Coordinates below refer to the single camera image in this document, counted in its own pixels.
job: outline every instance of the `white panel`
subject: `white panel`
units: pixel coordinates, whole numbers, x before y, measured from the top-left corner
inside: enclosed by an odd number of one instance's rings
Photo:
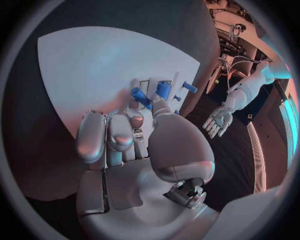
[[[192,83],[200,65],[165,42],[111,27],[56,31],[40,37],[37,47],[46,91],[73,137],[86,111],[109,113],[122,105],[133,79],[173,80],[177,74],[182,86]],[[175,94],[186,96],[176,88]]]

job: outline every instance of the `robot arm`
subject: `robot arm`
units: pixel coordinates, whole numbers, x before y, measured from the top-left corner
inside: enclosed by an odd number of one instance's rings
[[[227,91],[226,101],[211,113],[203,128],[211,139],[217,133],[221,137],[233,121],[232,113],[252,102],[259,94],[262,85],[272,84],[275,79],[290,78],[290,71],[280,58],[271,63],[261,62],[253,74],[243,78]]]

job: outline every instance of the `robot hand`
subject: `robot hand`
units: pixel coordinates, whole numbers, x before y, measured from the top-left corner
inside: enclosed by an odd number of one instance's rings
[[[212,139],[217,133],[221,137],[232,122],[232,113],[225,106],[219,106],[210,114],[203,124],[203,128],[208,132],[210,139]]]

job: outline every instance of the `light strip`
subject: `light strip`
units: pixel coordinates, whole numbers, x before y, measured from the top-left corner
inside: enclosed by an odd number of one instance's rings
[[[265,192],[266,191],[266,167],[265,167],[265,159],[264,159],[261,142],[252,122],[250,122],[247,125],[247,129],[251,140],[253,158],[254,158],[254,168],[255,168],[254,193]]]
[[[292,152],[293,155],[296,152],[297,149],[297,141],[298,141],[298,129],[297,129],[297,122],[296,122],[296,118],[293,112],[293,109],[291,107],[291,104],[288,100],[284,101],[284,107],[287,113],[287,117],[289,120],[289,125],[290,125],[290,129],[291,129],[291,137],[292,137]]]

